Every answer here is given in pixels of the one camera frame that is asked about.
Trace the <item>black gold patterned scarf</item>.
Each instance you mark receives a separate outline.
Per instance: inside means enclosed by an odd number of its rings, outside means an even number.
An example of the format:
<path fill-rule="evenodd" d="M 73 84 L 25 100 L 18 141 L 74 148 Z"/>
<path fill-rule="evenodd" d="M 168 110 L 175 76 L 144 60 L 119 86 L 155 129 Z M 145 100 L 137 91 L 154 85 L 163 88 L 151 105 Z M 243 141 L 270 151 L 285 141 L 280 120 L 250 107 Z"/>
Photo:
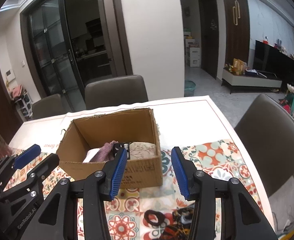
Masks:
<path fill-rule="evenodd" d="M 167 225 L 161 233 L 161 240 L 188 239 L 194 214 L 195 203 L 172 212 L 173 223 Z"/>

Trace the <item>purple fluffy towel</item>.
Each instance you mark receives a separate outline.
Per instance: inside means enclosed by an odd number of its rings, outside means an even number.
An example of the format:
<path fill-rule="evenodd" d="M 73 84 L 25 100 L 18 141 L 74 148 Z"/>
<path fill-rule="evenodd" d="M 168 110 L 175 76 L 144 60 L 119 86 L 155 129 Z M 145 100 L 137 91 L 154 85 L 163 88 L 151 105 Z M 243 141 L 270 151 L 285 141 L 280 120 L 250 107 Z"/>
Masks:
<path fill-rule="evenodd" d="M 100 149 L 101 161 L 109 161 L 114 159 L 113 146 L 118 143 L 117 141 L 106 142 Z"/>

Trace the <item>beige floral fabric pouch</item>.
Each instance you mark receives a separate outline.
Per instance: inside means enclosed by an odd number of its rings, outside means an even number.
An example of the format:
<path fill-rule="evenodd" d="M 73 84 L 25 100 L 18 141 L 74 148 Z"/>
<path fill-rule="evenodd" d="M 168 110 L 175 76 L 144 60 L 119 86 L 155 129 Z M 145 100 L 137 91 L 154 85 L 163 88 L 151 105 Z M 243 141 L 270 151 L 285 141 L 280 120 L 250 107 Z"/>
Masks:
<path fill-rule="evenodd" d="M 132 142 L 129 145 L 131 160 L 149 159 L 157 155 L 156 145 L 149 142 Z"/>

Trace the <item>pink fluffy cloth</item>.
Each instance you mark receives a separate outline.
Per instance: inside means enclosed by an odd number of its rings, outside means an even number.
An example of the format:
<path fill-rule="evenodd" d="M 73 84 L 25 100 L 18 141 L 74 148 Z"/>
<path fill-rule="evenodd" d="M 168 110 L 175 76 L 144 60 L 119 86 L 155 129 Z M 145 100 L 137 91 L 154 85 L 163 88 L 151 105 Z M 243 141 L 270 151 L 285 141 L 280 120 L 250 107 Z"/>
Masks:
<path fill-rule="evenodd" d="M 90 163 L 90 162 L 100 162 L 101 161 L 101 153 L 99 148 L 91 149 L 87 152 L 83 163 Z"/>

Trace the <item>dark brown hair band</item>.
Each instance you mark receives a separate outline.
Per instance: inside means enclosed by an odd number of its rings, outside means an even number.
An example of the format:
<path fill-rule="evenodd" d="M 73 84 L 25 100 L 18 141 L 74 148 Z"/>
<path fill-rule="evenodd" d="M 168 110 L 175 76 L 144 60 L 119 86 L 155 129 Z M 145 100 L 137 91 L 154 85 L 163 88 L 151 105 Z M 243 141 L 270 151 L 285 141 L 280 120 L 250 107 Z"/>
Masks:
<path fill-rule="evenodd" d="M 160 226 L 166 226 L 165 220 L 165 214 L 155 211 L 155 210 L 146 210 L 144 213 L 144 220 L 147 224 L 153 227 L 160 227 Z"/>

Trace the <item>white shoe rack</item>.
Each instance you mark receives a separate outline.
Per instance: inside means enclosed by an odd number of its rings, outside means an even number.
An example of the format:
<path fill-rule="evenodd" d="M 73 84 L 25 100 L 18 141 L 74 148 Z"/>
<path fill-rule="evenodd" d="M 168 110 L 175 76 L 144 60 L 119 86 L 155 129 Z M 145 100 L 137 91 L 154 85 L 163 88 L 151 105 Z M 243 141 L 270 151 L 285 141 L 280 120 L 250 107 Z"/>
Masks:
<path fill-rule="evenodd" d="M 33 101 L 31 100 L 27 90 L 22 85 L 18 85 L 10 90 L 10 96 L 20 117 L 24 121 L 32 120 Z"/>

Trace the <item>brown cardboard box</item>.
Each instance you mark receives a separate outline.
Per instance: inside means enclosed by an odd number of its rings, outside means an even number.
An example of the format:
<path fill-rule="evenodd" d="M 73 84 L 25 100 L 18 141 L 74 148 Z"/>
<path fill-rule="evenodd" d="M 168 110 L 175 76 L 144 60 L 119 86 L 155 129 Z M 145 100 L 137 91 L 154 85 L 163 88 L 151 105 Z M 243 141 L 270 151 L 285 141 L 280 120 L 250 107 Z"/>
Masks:
<path fill-rule="evenodd" d="M 161 148 L 153 110 L 130 109 L 74 119 L 58 150 L 60 167 L 75 180 L 85 179 L 125 148 L 121 188 L 161 186 Z"/>

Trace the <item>grey chair far left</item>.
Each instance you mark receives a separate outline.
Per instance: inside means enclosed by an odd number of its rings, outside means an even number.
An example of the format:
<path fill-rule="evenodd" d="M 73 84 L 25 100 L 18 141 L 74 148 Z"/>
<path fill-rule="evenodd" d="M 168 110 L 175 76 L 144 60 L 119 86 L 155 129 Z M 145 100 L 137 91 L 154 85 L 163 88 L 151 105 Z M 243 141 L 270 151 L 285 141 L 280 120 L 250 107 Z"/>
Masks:
<path fill-rule="evenodd" d="M 47 118 L 65 114 L 62 98 L 59 94 L 47 96 L 32 105 L 33 119 Z"/>

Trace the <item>grey chair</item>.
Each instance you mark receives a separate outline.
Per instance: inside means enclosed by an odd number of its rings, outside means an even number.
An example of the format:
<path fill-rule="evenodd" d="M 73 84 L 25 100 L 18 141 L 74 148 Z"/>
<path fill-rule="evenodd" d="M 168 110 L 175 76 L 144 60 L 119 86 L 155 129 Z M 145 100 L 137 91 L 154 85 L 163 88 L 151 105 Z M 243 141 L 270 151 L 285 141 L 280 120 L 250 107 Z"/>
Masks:
<path fill-rule="evenodd" d="M 149 100 L 144 79 L 127 75 L 95 81 L 85 88 L 86 109 L 143 103 Z"/>
<path fill-rule="evenodd" d="M 260 94 L 234 128 L 270 197 L 294 174 L 294 119 Z"/>
<path fill-rule="evenodd" d="M 62 98 L 59 94 L 47 96 L 32 105 L 33 119 L 47 118 L 65 114 Z"/>

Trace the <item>colourful patterned table runner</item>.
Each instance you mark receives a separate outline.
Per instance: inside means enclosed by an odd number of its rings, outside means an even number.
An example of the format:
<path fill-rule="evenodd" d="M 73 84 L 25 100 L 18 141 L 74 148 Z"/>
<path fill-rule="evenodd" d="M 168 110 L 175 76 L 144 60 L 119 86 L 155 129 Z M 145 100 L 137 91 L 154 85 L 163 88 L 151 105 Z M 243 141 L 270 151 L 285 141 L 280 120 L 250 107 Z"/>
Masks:
<path fill-rule="evenodd" d="M 215 179 L 238 178 L 260 204 L 260 197 L 240 151 L 231 140 L 219 140 L 182 149 L 199 170 Z M 112 202 L 104 204 L 112 239 L 158 239 L 167 225 L 173 223 L 172 212 L 191 204 L 181 196 L 171 165 L 171 152 L 161 150 L 163 185 L 142 189 L 121 189 Z M 153 227 L 144 220 L 146 210 L 165 214 L 166 226 Z"/>

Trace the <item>grey chair right side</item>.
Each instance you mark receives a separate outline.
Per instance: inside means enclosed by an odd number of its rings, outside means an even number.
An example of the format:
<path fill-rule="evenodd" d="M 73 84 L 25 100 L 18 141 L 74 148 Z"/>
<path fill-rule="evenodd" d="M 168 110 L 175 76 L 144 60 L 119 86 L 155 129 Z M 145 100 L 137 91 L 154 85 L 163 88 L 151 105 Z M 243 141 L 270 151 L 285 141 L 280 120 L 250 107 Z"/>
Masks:
<path fill-rule="evenodd" d="M 294 119 L 260 94 L 234 128 L 270 197 L 294 174 Z"/>

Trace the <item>white tablecloth with text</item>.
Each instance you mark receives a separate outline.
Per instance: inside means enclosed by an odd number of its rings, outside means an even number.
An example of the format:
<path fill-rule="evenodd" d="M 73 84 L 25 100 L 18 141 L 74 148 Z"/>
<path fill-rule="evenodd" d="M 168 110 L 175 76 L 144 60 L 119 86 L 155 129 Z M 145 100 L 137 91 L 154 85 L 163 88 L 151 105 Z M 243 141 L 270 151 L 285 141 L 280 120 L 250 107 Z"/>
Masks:
<path fill-rule="evenodd" d="M 112 239 L 157 239 L 173 222 L 172 211 L 189 205 L 180 194 L 171 165 L 171 150 L 176 146 L 213 178 L 238 178 L 266 219 L 272 220 L 253 161 L 235 129 L 208 96 L 102 107 L 27 121 L 10 146 L 25 150 L 37 144 L 44 153 L 59 155 L 59 168 L 45 181 L 44 191 L 49 193 L 61 177 L 79 180 L 101 169 L 101 163 L 85 163 L 85 156 L 113 140 L 150 142 L 157 153 L 148 160 L 129 161 L 122 190 L 105 204 Z"/>

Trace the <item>white low tv cabinet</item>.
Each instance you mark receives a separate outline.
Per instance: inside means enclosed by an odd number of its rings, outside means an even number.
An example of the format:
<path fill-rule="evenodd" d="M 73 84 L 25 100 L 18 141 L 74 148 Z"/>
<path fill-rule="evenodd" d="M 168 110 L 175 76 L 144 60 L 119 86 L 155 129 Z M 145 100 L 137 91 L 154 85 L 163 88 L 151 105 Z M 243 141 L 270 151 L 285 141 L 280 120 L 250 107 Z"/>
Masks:
<path fill-rule="evenodd" d="M 246 75 L 234 75 L 224 69 L 222 72 L 222 85 L 229 88 L 230 94 L 236 91 L 246 89 L 279 89 L 282 86 L 282 81 L 278 79 L 267 79 L 260 77 L 252 77 Z"/>

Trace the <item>grey chair far middle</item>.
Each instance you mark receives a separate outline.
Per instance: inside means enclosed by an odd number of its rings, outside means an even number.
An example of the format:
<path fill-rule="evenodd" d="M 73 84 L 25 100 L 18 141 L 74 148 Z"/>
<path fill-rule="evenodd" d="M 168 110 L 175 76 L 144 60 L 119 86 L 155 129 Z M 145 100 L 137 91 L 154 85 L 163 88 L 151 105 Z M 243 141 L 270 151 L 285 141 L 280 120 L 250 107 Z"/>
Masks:
<path fill-rule="evenodd" d="M 149 100 L 144 79 L 127 75 L 95 81 L 85 88 L 86 109 L 143 103 Z"/>

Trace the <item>green waste basket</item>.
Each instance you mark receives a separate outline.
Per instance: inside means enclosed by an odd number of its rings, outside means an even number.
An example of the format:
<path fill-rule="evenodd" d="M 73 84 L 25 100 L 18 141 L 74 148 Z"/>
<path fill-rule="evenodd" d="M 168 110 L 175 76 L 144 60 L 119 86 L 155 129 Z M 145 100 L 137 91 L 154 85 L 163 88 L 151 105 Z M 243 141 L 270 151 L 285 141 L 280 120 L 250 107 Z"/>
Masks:
<path fill-rule="evenodd" d="M 196 89 L 196 84 L 193 81 L 186 80 L 184 82 L 184 96 L 185 97 L 194 96 L 195 89 Z"/>

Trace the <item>black framed glass sliding door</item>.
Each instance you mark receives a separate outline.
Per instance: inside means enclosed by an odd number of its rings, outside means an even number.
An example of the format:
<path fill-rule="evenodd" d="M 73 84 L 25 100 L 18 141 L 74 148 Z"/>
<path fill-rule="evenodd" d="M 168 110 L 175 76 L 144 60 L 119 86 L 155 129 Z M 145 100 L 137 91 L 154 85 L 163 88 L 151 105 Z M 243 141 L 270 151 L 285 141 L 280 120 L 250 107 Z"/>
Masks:
<path fill-rule="evenodd" d="M 133 73 L 121 0 L 31 0 L 20 15 L 24 52 L 42 98 L 84 110 L 85 88 Z"/>

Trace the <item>black television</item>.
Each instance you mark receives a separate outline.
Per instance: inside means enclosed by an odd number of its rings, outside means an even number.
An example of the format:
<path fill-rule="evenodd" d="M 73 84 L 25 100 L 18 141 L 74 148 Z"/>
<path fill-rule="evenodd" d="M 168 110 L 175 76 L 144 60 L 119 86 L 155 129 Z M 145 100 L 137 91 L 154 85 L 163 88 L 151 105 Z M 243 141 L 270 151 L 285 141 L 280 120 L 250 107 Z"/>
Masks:
<path fill-rule="evenodd" d="M 255 41 L 253 69 L 263 72 L 266 76 L 273 73 L 282 81 L 282 85 L 294 85 L 294 60 L 261 41 Z"/>

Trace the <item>white storage boxes stack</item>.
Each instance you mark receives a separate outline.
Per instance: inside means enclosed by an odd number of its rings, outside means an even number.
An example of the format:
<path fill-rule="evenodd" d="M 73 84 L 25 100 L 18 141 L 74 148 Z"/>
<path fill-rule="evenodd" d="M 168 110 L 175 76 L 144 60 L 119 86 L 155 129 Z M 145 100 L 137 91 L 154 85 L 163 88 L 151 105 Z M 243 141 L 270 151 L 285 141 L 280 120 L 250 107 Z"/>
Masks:
<path fill-rule="evenodd" d="M 184 32 L 184 56 L 185 63 L 189 67 L 200 67 L 201 50 L 199 42 L 191 36 L 191 32 Z"/>

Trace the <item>dark wooden door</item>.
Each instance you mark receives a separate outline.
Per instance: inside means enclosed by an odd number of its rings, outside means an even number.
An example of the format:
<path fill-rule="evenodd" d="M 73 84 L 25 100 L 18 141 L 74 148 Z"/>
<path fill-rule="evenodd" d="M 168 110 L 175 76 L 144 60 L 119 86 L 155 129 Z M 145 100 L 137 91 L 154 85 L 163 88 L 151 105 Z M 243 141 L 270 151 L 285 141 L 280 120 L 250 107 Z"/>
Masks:
<path fill-rule="evenodd" d="M 219 19 L 216 0 L 199 0 L 201 24 L 201 67 L 214 79 L 219 56 Z"/>

